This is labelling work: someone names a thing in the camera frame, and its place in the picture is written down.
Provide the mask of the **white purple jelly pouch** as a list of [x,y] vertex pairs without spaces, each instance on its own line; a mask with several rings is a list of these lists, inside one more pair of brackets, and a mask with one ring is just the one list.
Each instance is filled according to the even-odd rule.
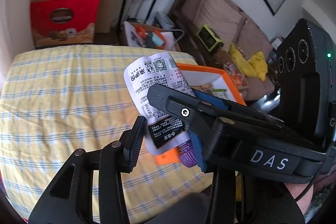
[[147,120],[147,150],[159,156],[176,148],[178,159],[184,166],[196,166],[187,125],[166,112],[169,96],[166,92],[174,89],[194,95],[172,55],[161,52],[141,57],[126,67],[123,77],[138,112]]

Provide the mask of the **orange white storage box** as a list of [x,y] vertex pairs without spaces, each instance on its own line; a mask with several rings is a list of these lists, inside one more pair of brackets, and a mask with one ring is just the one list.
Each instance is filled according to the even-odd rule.
[[213,89],[225,89],[227,100],[246,105],[242,95],[225,70],[182,63],[177,63],[177,66],[190,86],[211,85]]

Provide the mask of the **lime green black device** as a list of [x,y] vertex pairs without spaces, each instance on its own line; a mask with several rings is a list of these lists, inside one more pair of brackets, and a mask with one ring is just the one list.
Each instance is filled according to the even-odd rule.
[[222,39],[208,24],[198,30],[197,37],[209,53],[215,53],[224,46]]

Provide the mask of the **yellow plastic bag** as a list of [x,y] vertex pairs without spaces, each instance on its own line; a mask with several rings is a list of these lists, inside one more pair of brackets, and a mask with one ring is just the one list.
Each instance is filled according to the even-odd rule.
[[266,80],[268,65],[261,51],[256,52],[249,60],[233,45],[230,45],[228,54],[239,71],[247,77],[257,77],[260,81]]

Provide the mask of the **yellow plaid bed sheet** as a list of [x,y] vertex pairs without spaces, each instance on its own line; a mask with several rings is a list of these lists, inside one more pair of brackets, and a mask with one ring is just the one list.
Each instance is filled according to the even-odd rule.
[[[123,72],[159,50],[68,46],[17,55],[1,95],[1,175],[7,196],[28,219],[77,148],[105,147],[139,115]],[[157,165],[143,143],[131,174],[122,174],[130,223],[146,221],[211,185],[212,175],[181,163]]]

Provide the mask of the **red chocolate gift box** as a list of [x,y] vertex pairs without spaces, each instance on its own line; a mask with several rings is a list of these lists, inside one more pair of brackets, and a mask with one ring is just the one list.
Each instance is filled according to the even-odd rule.
[[93,43],[100,0],[33,0],[31,32],[35,46]]

